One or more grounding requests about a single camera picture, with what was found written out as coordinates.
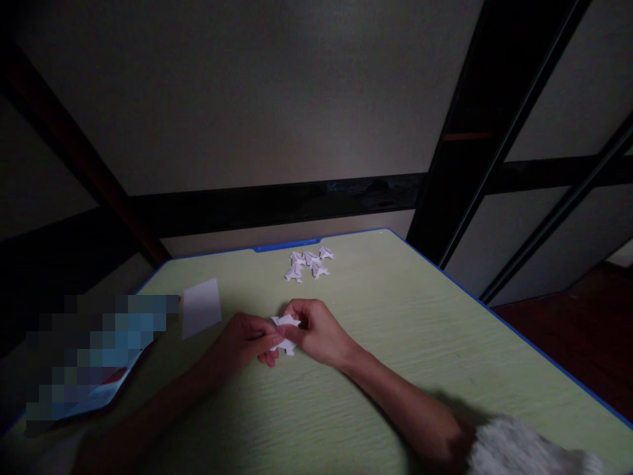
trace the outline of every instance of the finger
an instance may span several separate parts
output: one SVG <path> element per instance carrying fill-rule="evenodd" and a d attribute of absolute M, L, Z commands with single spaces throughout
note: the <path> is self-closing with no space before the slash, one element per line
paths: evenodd
<path fill-rule="evenodd" d="M 305 337 L 308 335 L 307 330 L 302 330 L 294 325 L 280 325 L 277 327 L 277 333 L 293 343 L 296 343 L 300 348 L 303 345 Z"/>
<path fill-rule="evenodd" d="M 303 313 L 308 315 L 310 313 L 310 305 L 312 300 L 308 299 L 292 299 L 286 310 L 284 310 L 284 315 L 292 315 L 295 320 L 299 320 L 299 314 Z"/>
<path fill-rule="evenodd" d="M 270 319 L 242 314 L 241 323 L 247 340 L 259 338 L 265 334 L 275 333 L 275 324 Z"/>
<path fill-rule="evenodd" d="M 284 338 L 281 335 L 278 335 L 277 333 L 272 333 L 264 335 L 261 338 L 253 340 L 251 342 L 247 342 L 247 348 L 249 349 L 249 354 L 252 355 L 251 357 L 253 358 L 255 357 L 255 355 L 261 353 L 269 353 L 269 350 L 271 348 L 279 345 L 279 343 L 281 343 L 282 341 L 284 341 Z"/>

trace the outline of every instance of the hand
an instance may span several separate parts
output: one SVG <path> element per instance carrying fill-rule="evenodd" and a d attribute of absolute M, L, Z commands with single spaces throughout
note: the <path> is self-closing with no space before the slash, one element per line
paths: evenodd
<path fill-rule="evenodd" d="M 275 324 L 271 320 L 236 313 L 196 367 L 204 374 L 202 377 L 209 380 L 209 389 L 215 389 L 255 356 L 260 363 L 275 366 L 279 350 L 271 352 L 270 349 L 282 341 L 284 338 L 275 333 Z"/>
<path fill-rule="evenodd" d="M 284 315 L 301 320 L 301 327 L 282 325 L 277 332 L 296 343 L 319 363 L 341 369 L 362 347 L 336 321 L 332 312 L 320 300 L 292 299 Z"/>

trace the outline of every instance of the light green table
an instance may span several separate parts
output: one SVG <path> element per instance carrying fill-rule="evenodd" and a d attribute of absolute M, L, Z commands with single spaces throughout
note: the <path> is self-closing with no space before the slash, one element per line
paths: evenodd
<path fill-rule="evenodd" d="M 336 254 L 327 261 L 331 275 L 313 280 L 304 270 L 302 284 L 286 282 L 291 251 L 320 245 Z M 389 230 L 172 260 L 139 293 L 182 295 L 214 277 L 222 324 L 185 341 L 174 325 L 95 430 L 184 372 L 235 312 L 281 315 L 291 298 L 319 298 L 358 343 L 458 411 L 512 414 L 563 447 L 597 453 L 606 473 L 633 469 L 631 429 Z M 405 445 L 367 397 L 301 351 L 282 352 L 272 369 L 253 362 L 169 430 L 145 467 L 165 474 L 410 469 Z"/>

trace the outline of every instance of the paper origami figure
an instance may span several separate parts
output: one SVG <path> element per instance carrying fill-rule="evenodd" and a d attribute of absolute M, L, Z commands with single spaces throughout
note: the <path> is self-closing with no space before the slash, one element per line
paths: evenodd
<path fill-rule="evenodd" d="M 290 279 L 297 279 L 297 282 L 301 282 L 301 263 L 295 262 L 290 267 L 290 270 L 286 272 L 286 282 Z"/>
<path fill-rule="evenodd" d="M 301 253 L 298 253 L 296 251 L 293 251 L 293 253 L 290 255 L 290 261 L 292 262 L 292 265 L 294 265 L 295 263 L 307 265 L 305 259 L 301 256 Z"/>
<path fill-rule="evenodd" d="M 318 280 L 318 277 L 321 274 L 330 275 L 328 270 L 323 267 L 323 264 L 321 264 L 321 262 L 316 259 L 313 259 L 312 263 L 310 264 L 310 270 L 312 271 L 312 275 L 315 277 L 315 280 Z"/>
<path fill-rule="evenodd" d="M 273 320 L 273 322 L 275 322 L 275 325 L 277 325 L 278 327 L 279 325 L 294 325 L 295 327 L 298 327 L 299 323 L 301 323 L 299 320 L 295 320 L 292 317 L 292 315 L 284 315 L 281 318 L 271 317 L 271 320 Z M 292 341 L 284 340 L 281 343 L 279 343 L 279 345 L 275 346 L 274 348 L 271 348 L 270 351 L 274 351 L 277 348 L 283 348 L 284 350 L 286 350 L 287 355 L 294 356 L 295 353 L 292 350 L 295 346 L 296 344 L 293 343 Z"/>
<path fill-rule="evenodd" d="M 334 259 L 334 254 L 332 253 L 330 248 L 325 247 L 325 246 L 319 247 L 318 256 L 321 259 L 321 261 L 325 259 L 326 257 L 329 257 L 330 259 Z"/>
<path fill-rule="evenodd" d="M 305 259 L 305 264 L 307 266 L 312 264 L 312 261 L 317 261 L 317 262 L 320 261 L 319 257 L 316 254 L 311 253 L 310 251 L 304 252 L 303 253 L 303 258 Z"/>

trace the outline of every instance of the white paper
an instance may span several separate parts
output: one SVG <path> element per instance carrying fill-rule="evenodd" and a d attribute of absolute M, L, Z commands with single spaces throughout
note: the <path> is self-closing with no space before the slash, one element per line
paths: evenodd
<path fill-rule="evenodd" d="M 183 340 L 221 322 L 218 279 L 185 289 L 183 309 Z"/>
<path fill-rule="evenodd" d="M 275 322 L 275 325 L 277 325 L 278 327 L 279 325 L 294 325 L 295 327 L 298 327 L 299 324 L 301 323 L 299 320 L 295 320 L 292 317 L 292 315 L 284 315 L 281 318 L 271 317 L 271 320 L 273 320 L 273 322 Z M 295 346 L 297 346 L 295 343 L 286 339 L 282 341 L 281 343 L 279 343 L 279 345 L 275 346 L 274 348 L 271 348 L 270 351 L 274 351 L 277 348 L 283 348 L 284 350 L 286 350 L 287 355 L 294 356 L 295 352 L 292 350 L 295 348 Z"/>
<path fill-rule="evenodd" d="M 292 264 L 292 267 L 290 267 L 290 270 L 286 272 L 286 282 L 288 282 L 288 280 L 290 279 L 297 279 L 297 282 L 301 282 L 301 263 L 300 262 L 295 262 L 294 264 Z"/>
<path fill-rule="evenodd" d="M 320 261 L 317 261 L 316 259 L 313 260 L 312 263 L 310 264 L 310 270 L 312 271 L 312 275 L 315 277 L 315 280 L 318 280 L 318 277 L 321 274 L 330 275 L 328 270 L 325 267 L 323 267 L 323 264 Z"/>
<path fill-rule="evenodd" d="M 295 263 L 299 263 L 301 265 L 306 265 L 305 263 L 305 259 L 301 256 L 301 253 L 298 253 L 296 251 L 294 251 L 291 255 L 290 255 L 290 261 L 291 264 L 294 265 Z"/>
<path fill-rule="evenodd" d="M 318 256 L 321 259 L 321 261 L 325 258 L 330 258 L 330 259 L 334 259 L 334 254 L 333 252 L 330 250 L 329 247 L 325 247 L 325 246 L 321 246 L 318 249 Z"/>
<path fill-rule="evenodd" d="M 312 264 L 312 261 L 320 261 L 319 257 L 316 254 L 311 253 L 310 251 L 306 251 L 303 253 L 303 258 L 305 260 L 305 264 L 309 266 Z"/>

